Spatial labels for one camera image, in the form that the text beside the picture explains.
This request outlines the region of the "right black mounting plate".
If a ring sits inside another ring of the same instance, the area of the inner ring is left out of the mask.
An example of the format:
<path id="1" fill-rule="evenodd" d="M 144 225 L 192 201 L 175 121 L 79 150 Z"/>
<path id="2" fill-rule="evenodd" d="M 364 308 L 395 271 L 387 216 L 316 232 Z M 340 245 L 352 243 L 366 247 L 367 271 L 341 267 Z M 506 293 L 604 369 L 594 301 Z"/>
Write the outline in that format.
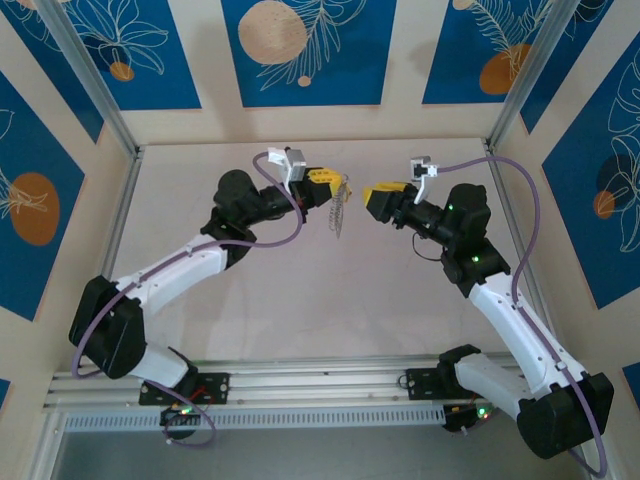
<path id="1" fill-rule="evenodd" d="M 446 400 L 449 394 L 436 368 L 405 371 L 408 397 L 412 401 Z"/>

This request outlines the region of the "silver coil keyring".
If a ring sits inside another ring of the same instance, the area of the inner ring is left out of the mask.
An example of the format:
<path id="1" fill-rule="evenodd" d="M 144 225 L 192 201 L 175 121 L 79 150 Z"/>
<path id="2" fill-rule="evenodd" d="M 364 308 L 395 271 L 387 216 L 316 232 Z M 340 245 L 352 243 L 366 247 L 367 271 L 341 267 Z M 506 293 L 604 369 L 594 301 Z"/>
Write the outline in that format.
<path id="1" fill-rule="evenodd" d="M 344 175 L 339 180 L 337 189 L 332 196 L 329 211 L 329 229 L 339 239 L 344 221 L 344 206 L 349 201 L 352 190 L 349 184 L 349 177 Z"/>

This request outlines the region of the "aluminium side rail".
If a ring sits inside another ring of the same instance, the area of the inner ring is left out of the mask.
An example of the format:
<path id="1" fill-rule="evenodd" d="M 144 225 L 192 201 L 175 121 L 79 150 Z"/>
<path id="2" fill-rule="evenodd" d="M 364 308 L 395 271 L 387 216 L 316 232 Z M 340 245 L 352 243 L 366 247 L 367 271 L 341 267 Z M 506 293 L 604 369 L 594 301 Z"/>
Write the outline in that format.
<path id="1" fill-rule="evenodd" d="M 124 226 L 128 216 L 140 168 L 142 166 L 144 154 L 145 147 L 139 147 L 137 149 L 133 162 L 125 176 L 125 181 L 118 197 L 117 209 L 114 214 L 110 229 L 108 231 L 106 251 L 103 255 L 100 273 L 97 277 L 95 277 L 95 280 L 97 280 L 99 277 L 105 277 L 106 280 L 109 280 L 113 273 Z M 82 374 L 80 372 L 81 358 L 87 344 L 87 340 L 84 338 L 89 338 L 91 336 L 89 327 L 96 315 L 95 308 L 97 305 L 97 297 L 91 292 L 92 282 L 93 280 L 90 280 L 85 286 L 76 310 L 76 315 L 74 316 L 72 327 L 69 331 L 69 340 L 76 347 L 71 363 L 71 373 L 72 376 L 77 379 L 90 378 L 100 373 L 99 370 L 95 370 L 85 374 Z"/>
<path id="2" fill-rule="evenodd" d="M 491 159 L 489 167 L 518 255 L 518 264 L 513 275 L 520 271 L 518 285 L 521 286 L 521 282 L 524 282 L 529 292 L 528 299 L 532 308 L 542 323 L 556 337 L 557 333 L 549 318 L 547 304 L 535 276 L 535 270 L 530 264 L 533 250 L 539 239 L 541 223 L 537 187 L 529 172 L 515 160 L 503 162 Z"/>

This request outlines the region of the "right aluminium corner post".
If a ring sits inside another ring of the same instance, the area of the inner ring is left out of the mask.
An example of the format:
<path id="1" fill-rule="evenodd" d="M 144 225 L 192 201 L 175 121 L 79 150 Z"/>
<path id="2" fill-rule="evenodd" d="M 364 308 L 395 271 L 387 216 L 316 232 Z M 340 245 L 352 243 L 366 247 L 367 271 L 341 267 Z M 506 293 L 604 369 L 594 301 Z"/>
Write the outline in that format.
<path id="1" fill-rule="evenodd" d="M 487 139 L 491 153 L 511 127 L 531 134 L 550 106 L 614 0 L 546 0 L 542 21 L 524 64 Z"/>

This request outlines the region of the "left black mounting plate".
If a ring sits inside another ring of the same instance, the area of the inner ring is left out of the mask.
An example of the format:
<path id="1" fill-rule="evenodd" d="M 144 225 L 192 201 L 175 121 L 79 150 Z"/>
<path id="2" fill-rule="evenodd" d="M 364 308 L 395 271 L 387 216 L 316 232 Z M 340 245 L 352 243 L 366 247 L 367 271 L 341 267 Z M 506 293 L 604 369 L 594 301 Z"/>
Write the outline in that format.
<path id="1" fill-rule="evenodd" d="M 229 393 L 228 373 L 197 373 L 174 387 L 174 391 L 196 405 L 225 405 Z M 170 406 L 178 399 L 169 393 L 144 382 L 138 403 L 143 406 Z"/>

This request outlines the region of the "aluminium corner post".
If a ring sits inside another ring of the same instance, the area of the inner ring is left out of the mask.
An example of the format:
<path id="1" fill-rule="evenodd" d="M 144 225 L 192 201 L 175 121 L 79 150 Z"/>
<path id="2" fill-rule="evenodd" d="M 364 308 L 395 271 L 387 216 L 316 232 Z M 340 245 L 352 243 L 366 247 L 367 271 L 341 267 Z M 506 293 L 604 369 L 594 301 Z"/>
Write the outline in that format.
<path id="1" fill-rule="evenodd" d="M 614 0 L 546 0 L 542 21 L 524 64 L 487 139 L 491 153 L 511 127 L 531 134 L 550 106 Z"/>
<path id="2" fill-rule="evenodd" d="M 105 123 L 110 127 L 126 154 L 135 160 L 139 153 L 139 145 L 126 125 L 102 75 L 63 7 L 57 0 L 33 1 L 38 14 L 92 103 Z"/>

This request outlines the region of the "frame post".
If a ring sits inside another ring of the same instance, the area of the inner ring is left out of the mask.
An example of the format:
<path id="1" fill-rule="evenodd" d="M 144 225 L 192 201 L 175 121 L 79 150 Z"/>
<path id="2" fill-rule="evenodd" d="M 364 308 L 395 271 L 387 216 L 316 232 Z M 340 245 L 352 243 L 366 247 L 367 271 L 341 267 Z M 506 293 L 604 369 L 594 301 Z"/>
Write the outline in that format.
<path id="1" fill-rule="evenodd" d="M 52 479 L 67 418 L 67 413 L 50 412 L 44 415 L 42 428 L 22 480 Z"/>
<path id="2" fill-rule="evenodd" d="M 588 402 L 582 398 L 580 404 L 592 438 L 578 447 L 572 447 L 569 450 L 569 455 L 593 480 L 607 480 L 610 473 L 610 462 L 605 441 L 599 432 L 595 416 Z"/>

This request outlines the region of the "left aluminium side rail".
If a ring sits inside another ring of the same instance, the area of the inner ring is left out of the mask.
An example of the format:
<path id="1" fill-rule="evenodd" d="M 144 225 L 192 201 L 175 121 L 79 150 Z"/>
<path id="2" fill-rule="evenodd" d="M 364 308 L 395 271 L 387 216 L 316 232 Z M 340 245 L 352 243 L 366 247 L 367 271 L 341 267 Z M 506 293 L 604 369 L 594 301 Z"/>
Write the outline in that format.
<path id="1" fill-rule="evenodd" d="M 128 216 L 140 168 L 142 166 L 144 154 L 145 147 L 139 147 L 137 149 L 133 162 L 125 176 L 125 181 L 118 197 L 117 209 L 114 214 L 110 229 L 108 231 L 106 251 L 103 255 L 100 273 L 97 277 L 95 277 L 95 280 L 97 280 L 99 277 L 105 277 L 106 280 L 109 280 L 113 273 L 124 226 Z M 92 282 L 93 280 L 90 280 L 85 286 L 76 310 L 76 315 L 74 316 L 72 327 L 69 331 L 69 340 L 76 347 L 71 363 L 71 373 L 72 376 L 77 379 L 90 378 L 100 373 L 99 370 L 95 370 L 85 374 L 82 374 L 80 372 L 81 358 L 87 344 L 87 340 L 84 338 L 89 338 L 91 336 L 89 327 L 96 315 L 95 308 L 97 305 L 97 297 L 91 292 Z"/>

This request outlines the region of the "left lower frame post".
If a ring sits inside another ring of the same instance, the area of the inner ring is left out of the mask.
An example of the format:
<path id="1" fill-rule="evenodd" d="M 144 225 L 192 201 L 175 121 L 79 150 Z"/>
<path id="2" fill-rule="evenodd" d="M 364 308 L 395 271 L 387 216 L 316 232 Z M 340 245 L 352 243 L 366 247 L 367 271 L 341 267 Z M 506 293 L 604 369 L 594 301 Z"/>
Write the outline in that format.
<path id="1" fill-rule="evenodd" d="M 52 479 L 67 418 L 67 413 L 50 412 L 44 415 L 42 428 L 22 480 Z"/>

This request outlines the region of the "left aluminium corner post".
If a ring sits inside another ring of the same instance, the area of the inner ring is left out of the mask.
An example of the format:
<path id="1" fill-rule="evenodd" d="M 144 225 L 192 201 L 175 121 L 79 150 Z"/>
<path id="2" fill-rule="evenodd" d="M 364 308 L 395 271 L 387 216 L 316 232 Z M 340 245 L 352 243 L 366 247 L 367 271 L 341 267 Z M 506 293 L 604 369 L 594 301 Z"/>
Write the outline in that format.
<path id="1" fill-rule="evenodd" d="M 126 125 L 102 75 L 63 7 L 57 0 L 33 1 L 38 14 L 92 103 L 105 123 L 110 127 L 126 154 L 135 160 L 139 153 L 139 145 Z"/>

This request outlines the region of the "right lower frame post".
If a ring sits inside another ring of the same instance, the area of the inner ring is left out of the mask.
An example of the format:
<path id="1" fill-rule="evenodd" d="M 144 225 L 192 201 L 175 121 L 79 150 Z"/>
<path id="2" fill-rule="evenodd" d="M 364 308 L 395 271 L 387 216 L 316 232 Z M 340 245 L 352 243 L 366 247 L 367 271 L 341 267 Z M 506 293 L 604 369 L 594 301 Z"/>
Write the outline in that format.
<path id="1" fill-rule="evenodd" d="M 582 398 L 580 404 L 592 438 L 578 447 L 572 447 L 569 450 L 569 455 L 593 480 L 607 480 L 610 473 L 610 462 L 605 441 L 599 432 L 595 416 L 588 402 Z"/>

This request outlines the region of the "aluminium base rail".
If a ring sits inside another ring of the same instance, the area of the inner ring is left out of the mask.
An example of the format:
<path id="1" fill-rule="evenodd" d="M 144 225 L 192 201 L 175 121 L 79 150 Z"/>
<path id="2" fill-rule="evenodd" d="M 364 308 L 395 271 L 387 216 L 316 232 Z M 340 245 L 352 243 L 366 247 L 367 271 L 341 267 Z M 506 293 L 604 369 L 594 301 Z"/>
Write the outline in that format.
<path id="1" fill-rule="evenodd" d="M 433 368 L 436 355 L 273 361 L 202 361 L 202 372 L 228 373 L 228 409 L 368 407 L 405 405 L 407 392 L 397 379 L 410 368 Z M 141 381 L 103 374 L 75 379 L 53 375 L 45 396 L 46 412 L 138 409 Z"/>

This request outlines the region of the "black mounting plate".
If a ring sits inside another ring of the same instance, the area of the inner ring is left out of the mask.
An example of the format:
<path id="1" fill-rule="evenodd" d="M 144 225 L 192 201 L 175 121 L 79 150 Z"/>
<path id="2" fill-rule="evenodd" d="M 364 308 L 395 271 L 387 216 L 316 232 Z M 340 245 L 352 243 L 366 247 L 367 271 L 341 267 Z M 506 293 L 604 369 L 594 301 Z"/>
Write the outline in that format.
<path id="1" fill-rule="evenodd" d="M 225 405 L 229 393 L 228 373 L 197 373 L 174 387 L 174 391 L 196 405 Z M 170 406 L 178 399 L 169 393 L 144 382 L 138 403 L 143 406 Z"/>
<path id="2" fill-rule="evenodd" d="M 412 401 L 446 400 L 449 394 L 436 368 L 405 371 L 408 397 Z"/>

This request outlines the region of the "right aluminium side rail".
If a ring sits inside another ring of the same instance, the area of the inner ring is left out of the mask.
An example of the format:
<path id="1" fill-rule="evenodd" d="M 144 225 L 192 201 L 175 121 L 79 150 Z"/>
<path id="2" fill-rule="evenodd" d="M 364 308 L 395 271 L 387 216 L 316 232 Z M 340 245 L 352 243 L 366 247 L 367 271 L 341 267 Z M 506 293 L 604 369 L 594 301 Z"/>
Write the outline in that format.
<path id="1" fill-rule="evenodd" d="M 503 162 L 491 159 L 489 167 L 518 255 L 518 264 L 513 275 L 520 271 L 518 285 L 521 286 L 521 282 L 524 282 L 529 292 L 528 299 L 532 308 L 542 323 L 556 337 L 557 333 L 549 318 L 547 304 L 535 276 L 535 270 L 530 264 L 533 250 L 539 239 L 541 223 L 537 187 L 529 172 L 515 160 Z"/>

